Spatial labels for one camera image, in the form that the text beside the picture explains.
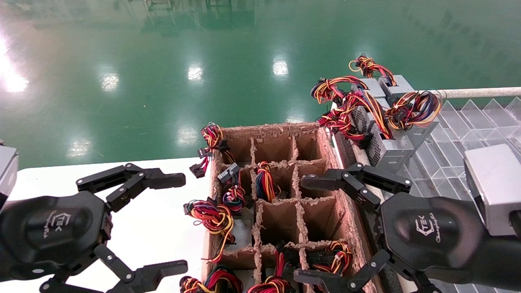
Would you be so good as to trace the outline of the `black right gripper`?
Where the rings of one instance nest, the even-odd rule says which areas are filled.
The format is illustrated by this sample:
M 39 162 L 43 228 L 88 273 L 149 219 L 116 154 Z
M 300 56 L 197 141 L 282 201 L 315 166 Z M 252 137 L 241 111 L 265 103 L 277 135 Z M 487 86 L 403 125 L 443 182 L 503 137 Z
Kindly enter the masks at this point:
M 297 282 L 319 285 L 326 293 L 363 293 L 365 285 L 385 266 L 395 265 L 398 273 L 415 282 L 418 293 L 438 292 L 427 277 L 520 291 L 519 239 L 490 235 L 470 201 L 409 195 L 410 180 L 361 163 L 347 169 L 329 168 L 322 175 L 304 175 L 301 186 L 342 190 L 365 211 L 380 210 L 390 252 L 379 250 L 349 280 L 333 273 L 297 269 Z M 367 186 L 396 195 L 381 205 Z

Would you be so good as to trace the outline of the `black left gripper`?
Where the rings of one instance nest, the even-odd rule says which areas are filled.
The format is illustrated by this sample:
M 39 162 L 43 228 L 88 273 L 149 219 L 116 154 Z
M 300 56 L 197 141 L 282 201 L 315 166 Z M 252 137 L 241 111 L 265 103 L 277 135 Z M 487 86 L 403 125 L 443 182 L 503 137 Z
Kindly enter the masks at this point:
M 8 201 L 0 221 L 2 282 L 80 274 L 112 229 L 107 204 L 87 191 Z

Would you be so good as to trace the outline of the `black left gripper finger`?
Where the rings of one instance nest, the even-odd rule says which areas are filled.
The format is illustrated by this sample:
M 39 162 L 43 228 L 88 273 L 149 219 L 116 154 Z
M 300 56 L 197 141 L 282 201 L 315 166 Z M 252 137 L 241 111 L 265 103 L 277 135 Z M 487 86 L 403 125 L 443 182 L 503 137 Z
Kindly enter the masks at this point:
M 105 244 L 94 248 L 94 254 L 118 278 L 119 282 L 108 293 L 148 293 L 155 291 L 163 278 L 184 274 L 188 271 L 185 260 L 146 265 L 135 271 L 130 270 Z M 57 274 L 43 283 L 41 293 L 97 293 L 90 288 L 66 284 L 69 273 Z
M 186 184 L 183 173 L 164 174 L 160 168 L 141 168 L 132 163 L 80 178 L 76 181 L 78 191 L 98 193 L 117 187 L 106 197 L 106 205 L 112 212 L 118 212 L 132 199 L 149 189 L 179 188 Z

